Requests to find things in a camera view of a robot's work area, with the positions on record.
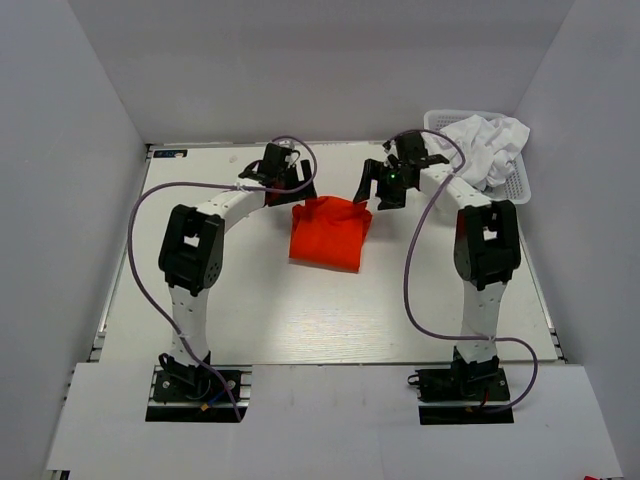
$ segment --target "white partition wall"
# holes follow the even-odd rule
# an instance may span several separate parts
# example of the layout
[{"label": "white partition wall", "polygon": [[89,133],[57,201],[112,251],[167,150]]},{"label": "white partition wall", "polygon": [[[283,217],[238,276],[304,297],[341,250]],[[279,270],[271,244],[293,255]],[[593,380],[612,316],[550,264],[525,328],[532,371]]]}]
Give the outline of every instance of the white partition wall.
[{"label": "white partition wall", "polygon": [[0,477],[40,479],[144,142],[382,139],[459,108],[532,128],[522,227],[640,478],[639,25],[631,0],[0,2]]},{"label": "white partition wall", "polygon": [[1,478],[40,479],[144,145],[66,2],[0,2]]},{"label": "white partition wall", "polygon": [[386,138],[510,113],[573,0],[70,0],[143,140]]},{"label": "white partition wall", "polygon": [[522,225],[565,353],[583,363],[626,478],[640,478],[640,4],[578,0],[516,116]]}]

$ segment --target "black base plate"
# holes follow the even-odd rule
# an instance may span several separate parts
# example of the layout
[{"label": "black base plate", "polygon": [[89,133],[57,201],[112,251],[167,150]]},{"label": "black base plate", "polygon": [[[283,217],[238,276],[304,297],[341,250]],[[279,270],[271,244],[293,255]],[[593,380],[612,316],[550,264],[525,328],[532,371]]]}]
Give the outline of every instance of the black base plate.
[{"label": "black base plate", "polygon": [[513,423],[513,411],[486,413],[466,407],[419,407],[420,425],[501,425]]},{"label": "black base plate", "polygon": [[[218,370],[224,379],[229,382],[233,380],[235,387],[231,389],[235,398],[240,397],[240,380],[242,372],[240,370]],[[182,382],[173,379],[164,370],[157,373],[156,382],[153,386],[153,400],[159,403],[184,403],[184,402],[206,402],[222,391],[222,384],[212,375],[211,386],[204,392],[193,392],[186,388]]]},{"label": "black base plate", "polygon": [[[244,418],[247,407],[238,407]],[[239,423],[233,408],[147,407],[145,422],[163,423]]]},{"label": "black base plate", "polygon": [[432,402],[478,402],[482,403],[488,393],[490,402],[507,402],[511,398],[509,385],[504,370],[500,368],[495,377],[478,382],[478,388],[468,396],[463,396],[459,385],[453,381],[450,368],[434,368],[416,370],[417,379],[411,385],[420,390],[419,399],[425,403]]}]

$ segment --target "white cloth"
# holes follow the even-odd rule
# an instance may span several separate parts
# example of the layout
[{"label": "white cloth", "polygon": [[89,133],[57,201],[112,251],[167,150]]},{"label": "white cloth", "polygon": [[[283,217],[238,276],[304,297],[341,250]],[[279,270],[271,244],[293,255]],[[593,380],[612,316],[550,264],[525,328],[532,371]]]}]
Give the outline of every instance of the white cloth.
[{"label": "white cloth", "polygon": [[[447,125],[440,130],[454,140],[467,158],[460,177],[483,191],[488,186],[497,187],[507,181],[514,172],[515,158],[529,139],[529,127],[515,118],[502,117],[488,121],[473,115],[465,120]],[[430,155],[441,154],[460,165],[460,155],[446,140],[423,133]]]}]

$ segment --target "robotic arm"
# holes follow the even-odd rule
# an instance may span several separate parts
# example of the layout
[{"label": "robotic arm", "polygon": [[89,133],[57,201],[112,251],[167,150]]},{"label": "robotic arm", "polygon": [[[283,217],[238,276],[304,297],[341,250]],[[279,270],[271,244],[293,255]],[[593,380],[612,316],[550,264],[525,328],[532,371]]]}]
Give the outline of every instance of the robotic arm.
[{"label": "robotic arm", "polygon": [[[406,191],[416,188],[433,197],[451,173],[441,155],[429,155],[419,132],[405,133],[384,145],[386,162],[366,160],[354,202],[369,198],[377,181],[379,210],[403,208]],[[492,383],[504,385],[495,338],[500,301],[513,270],[520,265],[520,243],[515,206],[493,201],[459,177],[453,177],[435,206],[457,215],[454,264],[464,284],[463,321],[453,352],[451,369],[441,377],[433,370],[418,372],[423,400],[482,399]]]},{"label": "robotic arm", "polygon": [[[225,233],[262,207],[317,196],[313,183],[294,193],[268,191],[293,190],[311,178],[308,160],[300,162],[303,179],[298,178],[297,159],[292,159],[295,154],[300,155],[292,148],[269,143],[263,159],[238,176],[238,190],[223,192],[195,207],[178,205],[171,212],[159,266],[169,286],[172,317],[195,355],[207,364],[211,357],[206,338],[207,299],[222,271]],[[171,351],[160,356],[160,364],[185,398],[200,398],[209,390],[210,372],[197,365],[175,332]]]}]

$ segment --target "cable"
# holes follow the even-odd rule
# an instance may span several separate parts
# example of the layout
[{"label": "cable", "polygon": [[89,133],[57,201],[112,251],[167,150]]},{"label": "cable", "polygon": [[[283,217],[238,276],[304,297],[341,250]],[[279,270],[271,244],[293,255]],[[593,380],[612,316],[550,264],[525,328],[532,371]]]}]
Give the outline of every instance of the cable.
[{"label": "cable", "polygon": [[207,388],[204,390],[204,393],[202,395],[200,395],[198,398],[193,398],[193,397],[190,397],[188,395],[185,395],[185,397],[187,397],[189,400],[200,400],[200,399],[204,398],[207,395],[207,393],[209,393],[210,389],[211,389],[211,379],[209,379],[209,385],[207,385]]},{"label": "cable", "polygon": [[291,162],[291,164],[290,164],[289,166],[293,166],[293,165],[295,165],[296,163],[298,163],[298,160],[300,160],[300,157],[302,156],[302,154],[300,153],[300,151],[299,151],[299,150],[294,150],[294,151],[293,151],[293,152],[291,152],[291,153],[297,153],[297,154],[298,154],[298,156],[296,157],[296,159],[295,159],[294,161],[292,161],[292,162]]},{"label": "cable", "polygon": [[[318,173],[318,160],[316,159],[316,156],[313,153],[313,150],[311,150],[311,147],[309,147],[309,145],[307,145],[302,140],[299,140],[298,138],[292,137],[290,135],[281,135],[271,140],[271,142],[275,143],[285,139],[293,140],[294,142],[299,143],[309,152],[309,155],[311,156],[311,160],[313,163],[313,172],[311,174],[311,178],[309,178],[309,180],[304,182],[302,185],[296,188],[293,188],[291,190],[283,190],[279,188],[243,186],[242,188],[244,190],[256,191],[256,192],[267,192],[267,193],[296,193],[296,192],[299,192],[300,190],[307,188],[309,185],[311,185],[313,180],[316,178],[316,174]],[[173,320],[173,318],[171,318],[171,315],[169,315],[160,306],[160,304],[153,298],[151,293],[149,293],[149,290],[147,290],[147,287],[145,287],[144,284],[142,283],[142,279],[140,278],[138,267],[136,266],[136,262],[133,256],[133,227],[135,225],[136,216],[138,215],[138,210],[140,209],[140,205],[142,205],[142,202],[144,202],[147,198],[149,198],[150,195],[153,195],[159,190],[164,190],[165,188],[171,188],[171,187],[199,187],[199,188],[212,188],[212,189],[219,189],[219,190],[239,190],[239,187],[237,185],[224,185],[224,184],[217,184],[217,183],[169,182],[169,183],[156,185],[155,187],[147,190],[145,193],[143,193],[140,196],[140,198],[138,198],[136,203],[133,205],[133,208],[131,209],[131,215],[129,216],[129,223],[127,225],[127,256],[129,257],[129,267],[131,268],[131,274],[133,275],[133,280],[136,282],[136,285],[140,289],[140,292],[142,293],[142,295],[147,299],[147,301],[151,304],[151,306],[155,308],[158,311],[158,313],[160,313],[160,315],[162,315],[165,318],[165,320],[169,322],[173,330],[176,332],[178,338],[180,338],[180,341],[182,342],[184,349],[189,354],[189,356],[193,359],[193,361],[196,362],[196,364],[198,364],[199,366],[213,373],[218,378],[218,380],[220,380],[220,383],[222,384],[224,391],[227,392],[227,395],[229,396],[229,400],[233,405],[233,410],[236,414],[238,422],[240,422],[242,421],[242,416],[240,415],[240,410],[238,410],[238,404],[236,403],[236,399],[234,398],[233,393],[229,388],[229,385],[227,385],[226,380],[220,374],[220,372],[218,372],[218,370],[216,370],[211,365],[206,364],[196,356],[187,339],[182,337],[182,329],[180,328],[180,326]]]},{"label": "cable", "polygon": [[224,395],[224,390],[219,392],[215,397],[213,397],[211,400],[209,400],[207,402],[207,406],[211,407],[214,403],[216,403],[218,400],[220,400],[220,397],[222,397],[222,395]]},{"label": "cable", "polygon": [[[405,264],[404,264],[404,274],[403,274],[403,279],[402,279],[402,294],[403,294],[403,299],[404,299],[404,309],[405,309],[405,311],[407,313],[407,317],[409,317],[409,321],[411,322],[411,324],[419,332],[424,333],[425,335],[427,335],[429,337],[436,338],[438,340],[453,340],[453,341],[459,341],[459,340],[463,340],[463,341],[465,341],[465,340],[472,340],[472,341],[492,340],[491,338],[486,337],[484,335],[443,335],[443,334],[440,334],[440,333],[432,332],[432,331],[427,330],[426,328],[424,328],[422,325],[420,325],[418,323],[418,321],[415,319],[415,317],[413,316],[413,312],[411,311],[411,305],[409,303],[409,273],[411,271],[411,261],[413,260],[413,252],[414,252],[414,250],[416,248],[416,243],[418,242],[418,237],[420,236],[420,232],[422,231],[422,227],[424,226],[424,223],[427,220],[427,215],[429,215],[429,212],[433,209],[433,206],[435,205],[436,201],[438,200],[438,197],[442,194],[444,189],[447,188],[447,185],[449,185],[451,180],[453,180],[453,177],[455,176],[455,174],[458,173],[464,167],[464,165],[467,163],[467,159],[466,159],[464,153],[462,152],[462,150],[460,149],[460,147],[458,146],[458,144],[455,143],[453,140],[451,140],[449,137],[447,137],[445,134],[440,133],[440,132],[436,132],[434,130],[428,130],[426,128],[424,128],[424,129],[416,129],[416,130],[407,130],[407,131],[404,131],[402,133],[399,133],[399,134],[395,135],[391,140],[395,140],[400,135],[404,135],[405,133],[413,133],[413,132],[429,133],[431,135],[435,135],[437,137],[445,139],[446,141],[448,141],[456,149],[456,151],[460,155],[461,163],[460,163],[460,165],[458,167],[453,169],[452,173],[447,175],[447,177],[442,181],[442,183],[440,184],[440,186],[436,190],[436,192],[433,195],[433,197],[431,197],[431,199],[427,203],[427,206],[425,207],[424,211],[422,212],[422,215],[420,216],[420,220],[418,220],[418,225],[416,226],[416,229],[413,232],[413,237],[411,238],[411,242],[409,243],[409,250],[407,251],[407,258],[406,258]],[[508,409],[516,406],[517,404],[519,404],[522,400],[524,400],[524,398],[527,395],[529,395],[529,392],[531,392],[531,389],[533,388],[533,385],[536,382],[536,378],[538,377],[538,356],[536,355],[536,352],[533,350],[531,345],[529,345],[524,340],[521,340],[521,339],[515,338],[515,337],[496,337],[496,338],[493,339],[493,341],[494,342],[513,342],[513,343],[518,343],[518,344],[522,345],[524,348],[526,348],[529,351],[529,353],[531,354],[531,358],[533,359],[533,372],[531,374],[531,380],[529,381],[529,384],[527,385],[527,388],[525,388],[524,392],[522,392],[522,394],[518,398],[516,398],[514,401],[512,401],[512,402],[510,402],[510,403],[508,403],[506,405],[500,406],[500,407],[483,408],[483,412],[486,412],[486,413],[499,413],[499,412],[508,410]]]},{"label": "cable", "polygon": [[480,405],[478,405],[477,408],[480,409],[480,408],[484,407],[487,404],[488,401],[489,401],[489,390],[487,389],[484,392],[484,398],[482,399],[482,402],[480,403]]}]

